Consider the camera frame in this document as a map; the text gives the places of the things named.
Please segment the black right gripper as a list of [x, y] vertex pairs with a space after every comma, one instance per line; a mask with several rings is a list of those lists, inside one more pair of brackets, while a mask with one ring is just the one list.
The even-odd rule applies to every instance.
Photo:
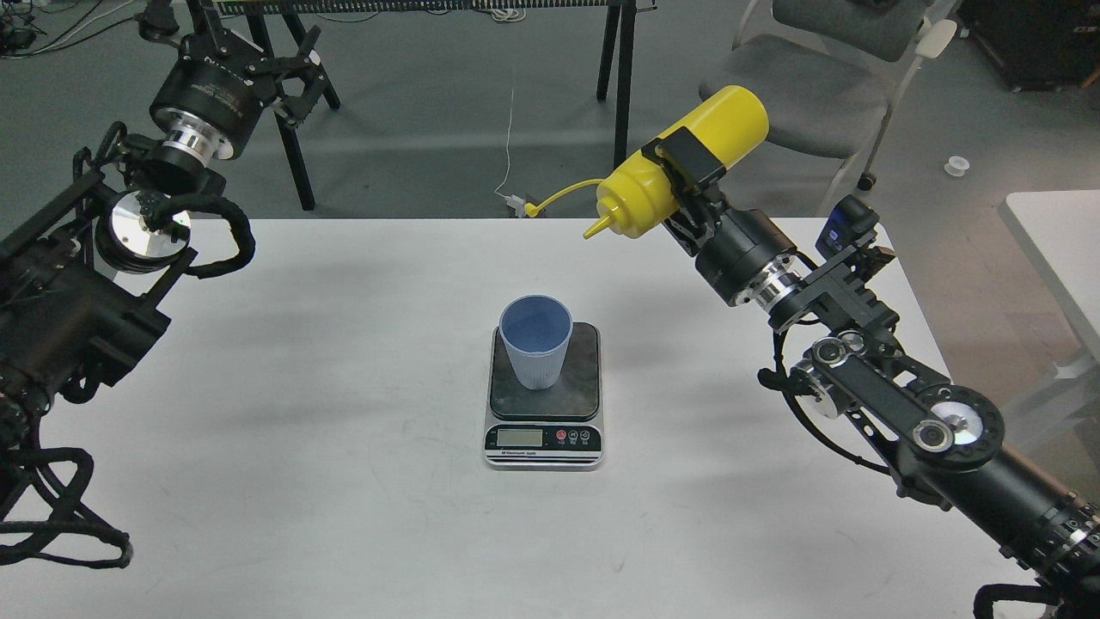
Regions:
[[798, 292], [793, 242], [758, 209], [736, 209], [724, 196], [691, 196], [728, 168], [688, 128], [676, 128], [640, 152], [644, 205], [638, 224], [660, 224], [694, 258], [696, 270], [724, 303], [774, 307]]

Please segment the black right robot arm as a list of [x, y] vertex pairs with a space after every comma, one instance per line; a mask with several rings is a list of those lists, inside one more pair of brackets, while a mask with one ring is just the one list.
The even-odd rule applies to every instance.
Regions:
[[1053, 618], [1096, 618], [1097, 506], [1007, 445], [1005, 420], [985, 395], [908, 356], [899, 317], [867, 289], [893, 259], [875, 244], [877, 213], [842, 199], [816, 242], [822, 264], [806, 261], [801, 275], [794, 263], [804, 254], [762, 211], [728, 203], [718, 188], [726, 169], [688, 129], [641, 153], [670, 181], [666, 226], [700, 274], [726, 303], [754, 301], [769, 316], [776, 367], [760, 371], [759, 383], [782, 393], [805, 428], [798, 397], [848, 418], [901, 498], [956, 508], [1035, 572], [1034, 586], [980, 587], [974, 615], [1034, 603]]

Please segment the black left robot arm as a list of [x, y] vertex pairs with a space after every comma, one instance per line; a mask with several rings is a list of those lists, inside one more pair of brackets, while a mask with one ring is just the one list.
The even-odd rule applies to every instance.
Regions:
[[114, 122], [72, 158], [72, 184], [3, 239], [3, 564], [123, 568], [130, 537], [82, 502], [94, 457], [43, 447], [56, 397], [86, 404], [133, 371], [168, 329], [158, 305], [182, 277], [242, 270], [256, 241], [212, 162], [242, 156], [272, 111], [302, 209], [314, 195], [295, 139], [318, 101], [340, 106], [302, 13], [323, 1], [169, 1], [135, 15], [177, 59], [150, 106], [161, 136]]

